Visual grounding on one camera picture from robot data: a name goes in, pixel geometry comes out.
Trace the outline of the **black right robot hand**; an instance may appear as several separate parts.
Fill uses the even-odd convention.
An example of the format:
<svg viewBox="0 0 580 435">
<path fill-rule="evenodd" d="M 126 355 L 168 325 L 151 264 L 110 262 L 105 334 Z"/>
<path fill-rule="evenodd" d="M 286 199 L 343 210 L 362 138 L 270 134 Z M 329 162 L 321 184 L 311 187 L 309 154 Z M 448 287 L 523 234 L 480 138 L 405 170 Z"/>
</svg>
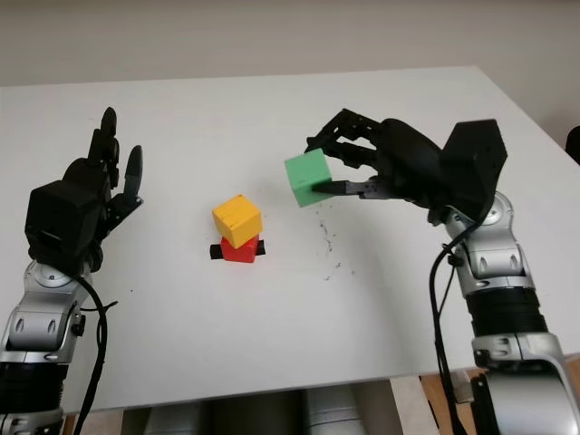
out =
<svg viewBox="0 0 580 435">
<path fill-rule="evenodd" d="M 376 174 L 362 182 L 320 182 L 317 193 L 360 199 L 403 199 L 420 208 L 444 208 L 450 188 L 440 168 L 442 150 L 407 123 L 381 122 L 343 109 L 321 131 L 306 139 L 306 151 L 320 150 L 345 166 L 367 166 Z"/>
</svg>

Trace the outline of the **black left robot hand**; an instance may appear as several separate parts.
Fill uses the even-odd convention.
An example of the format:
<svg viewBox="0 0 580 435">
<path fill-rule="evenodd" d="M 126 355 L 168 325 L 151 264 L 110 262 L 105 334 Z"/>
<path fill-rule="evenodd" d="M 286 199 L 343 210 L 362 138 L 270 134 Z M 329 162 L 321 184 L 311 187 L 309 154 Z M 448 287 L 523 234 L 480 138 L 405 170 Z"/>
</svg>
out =
<svg viewBox="0 0 580 435">
<path fill-rule="evenodd" d="M 88 265 L 93 272 L 102 266 L 102 241 L 142 204 L 139 196 L 143 169 L 140 145 L 130 152 L 123 191 L 112 194 L 120 181 L 120 143 L 116 133 L 117 113 L 109 107 L 102 115 L 100 127 L 93 131 L 88 156 L 76 159 L 63 176 L 63 181 L 96 199 L 95 217 L 89 219 L 89 226 L 79 240 L 80 262 Z"/>
</svg>

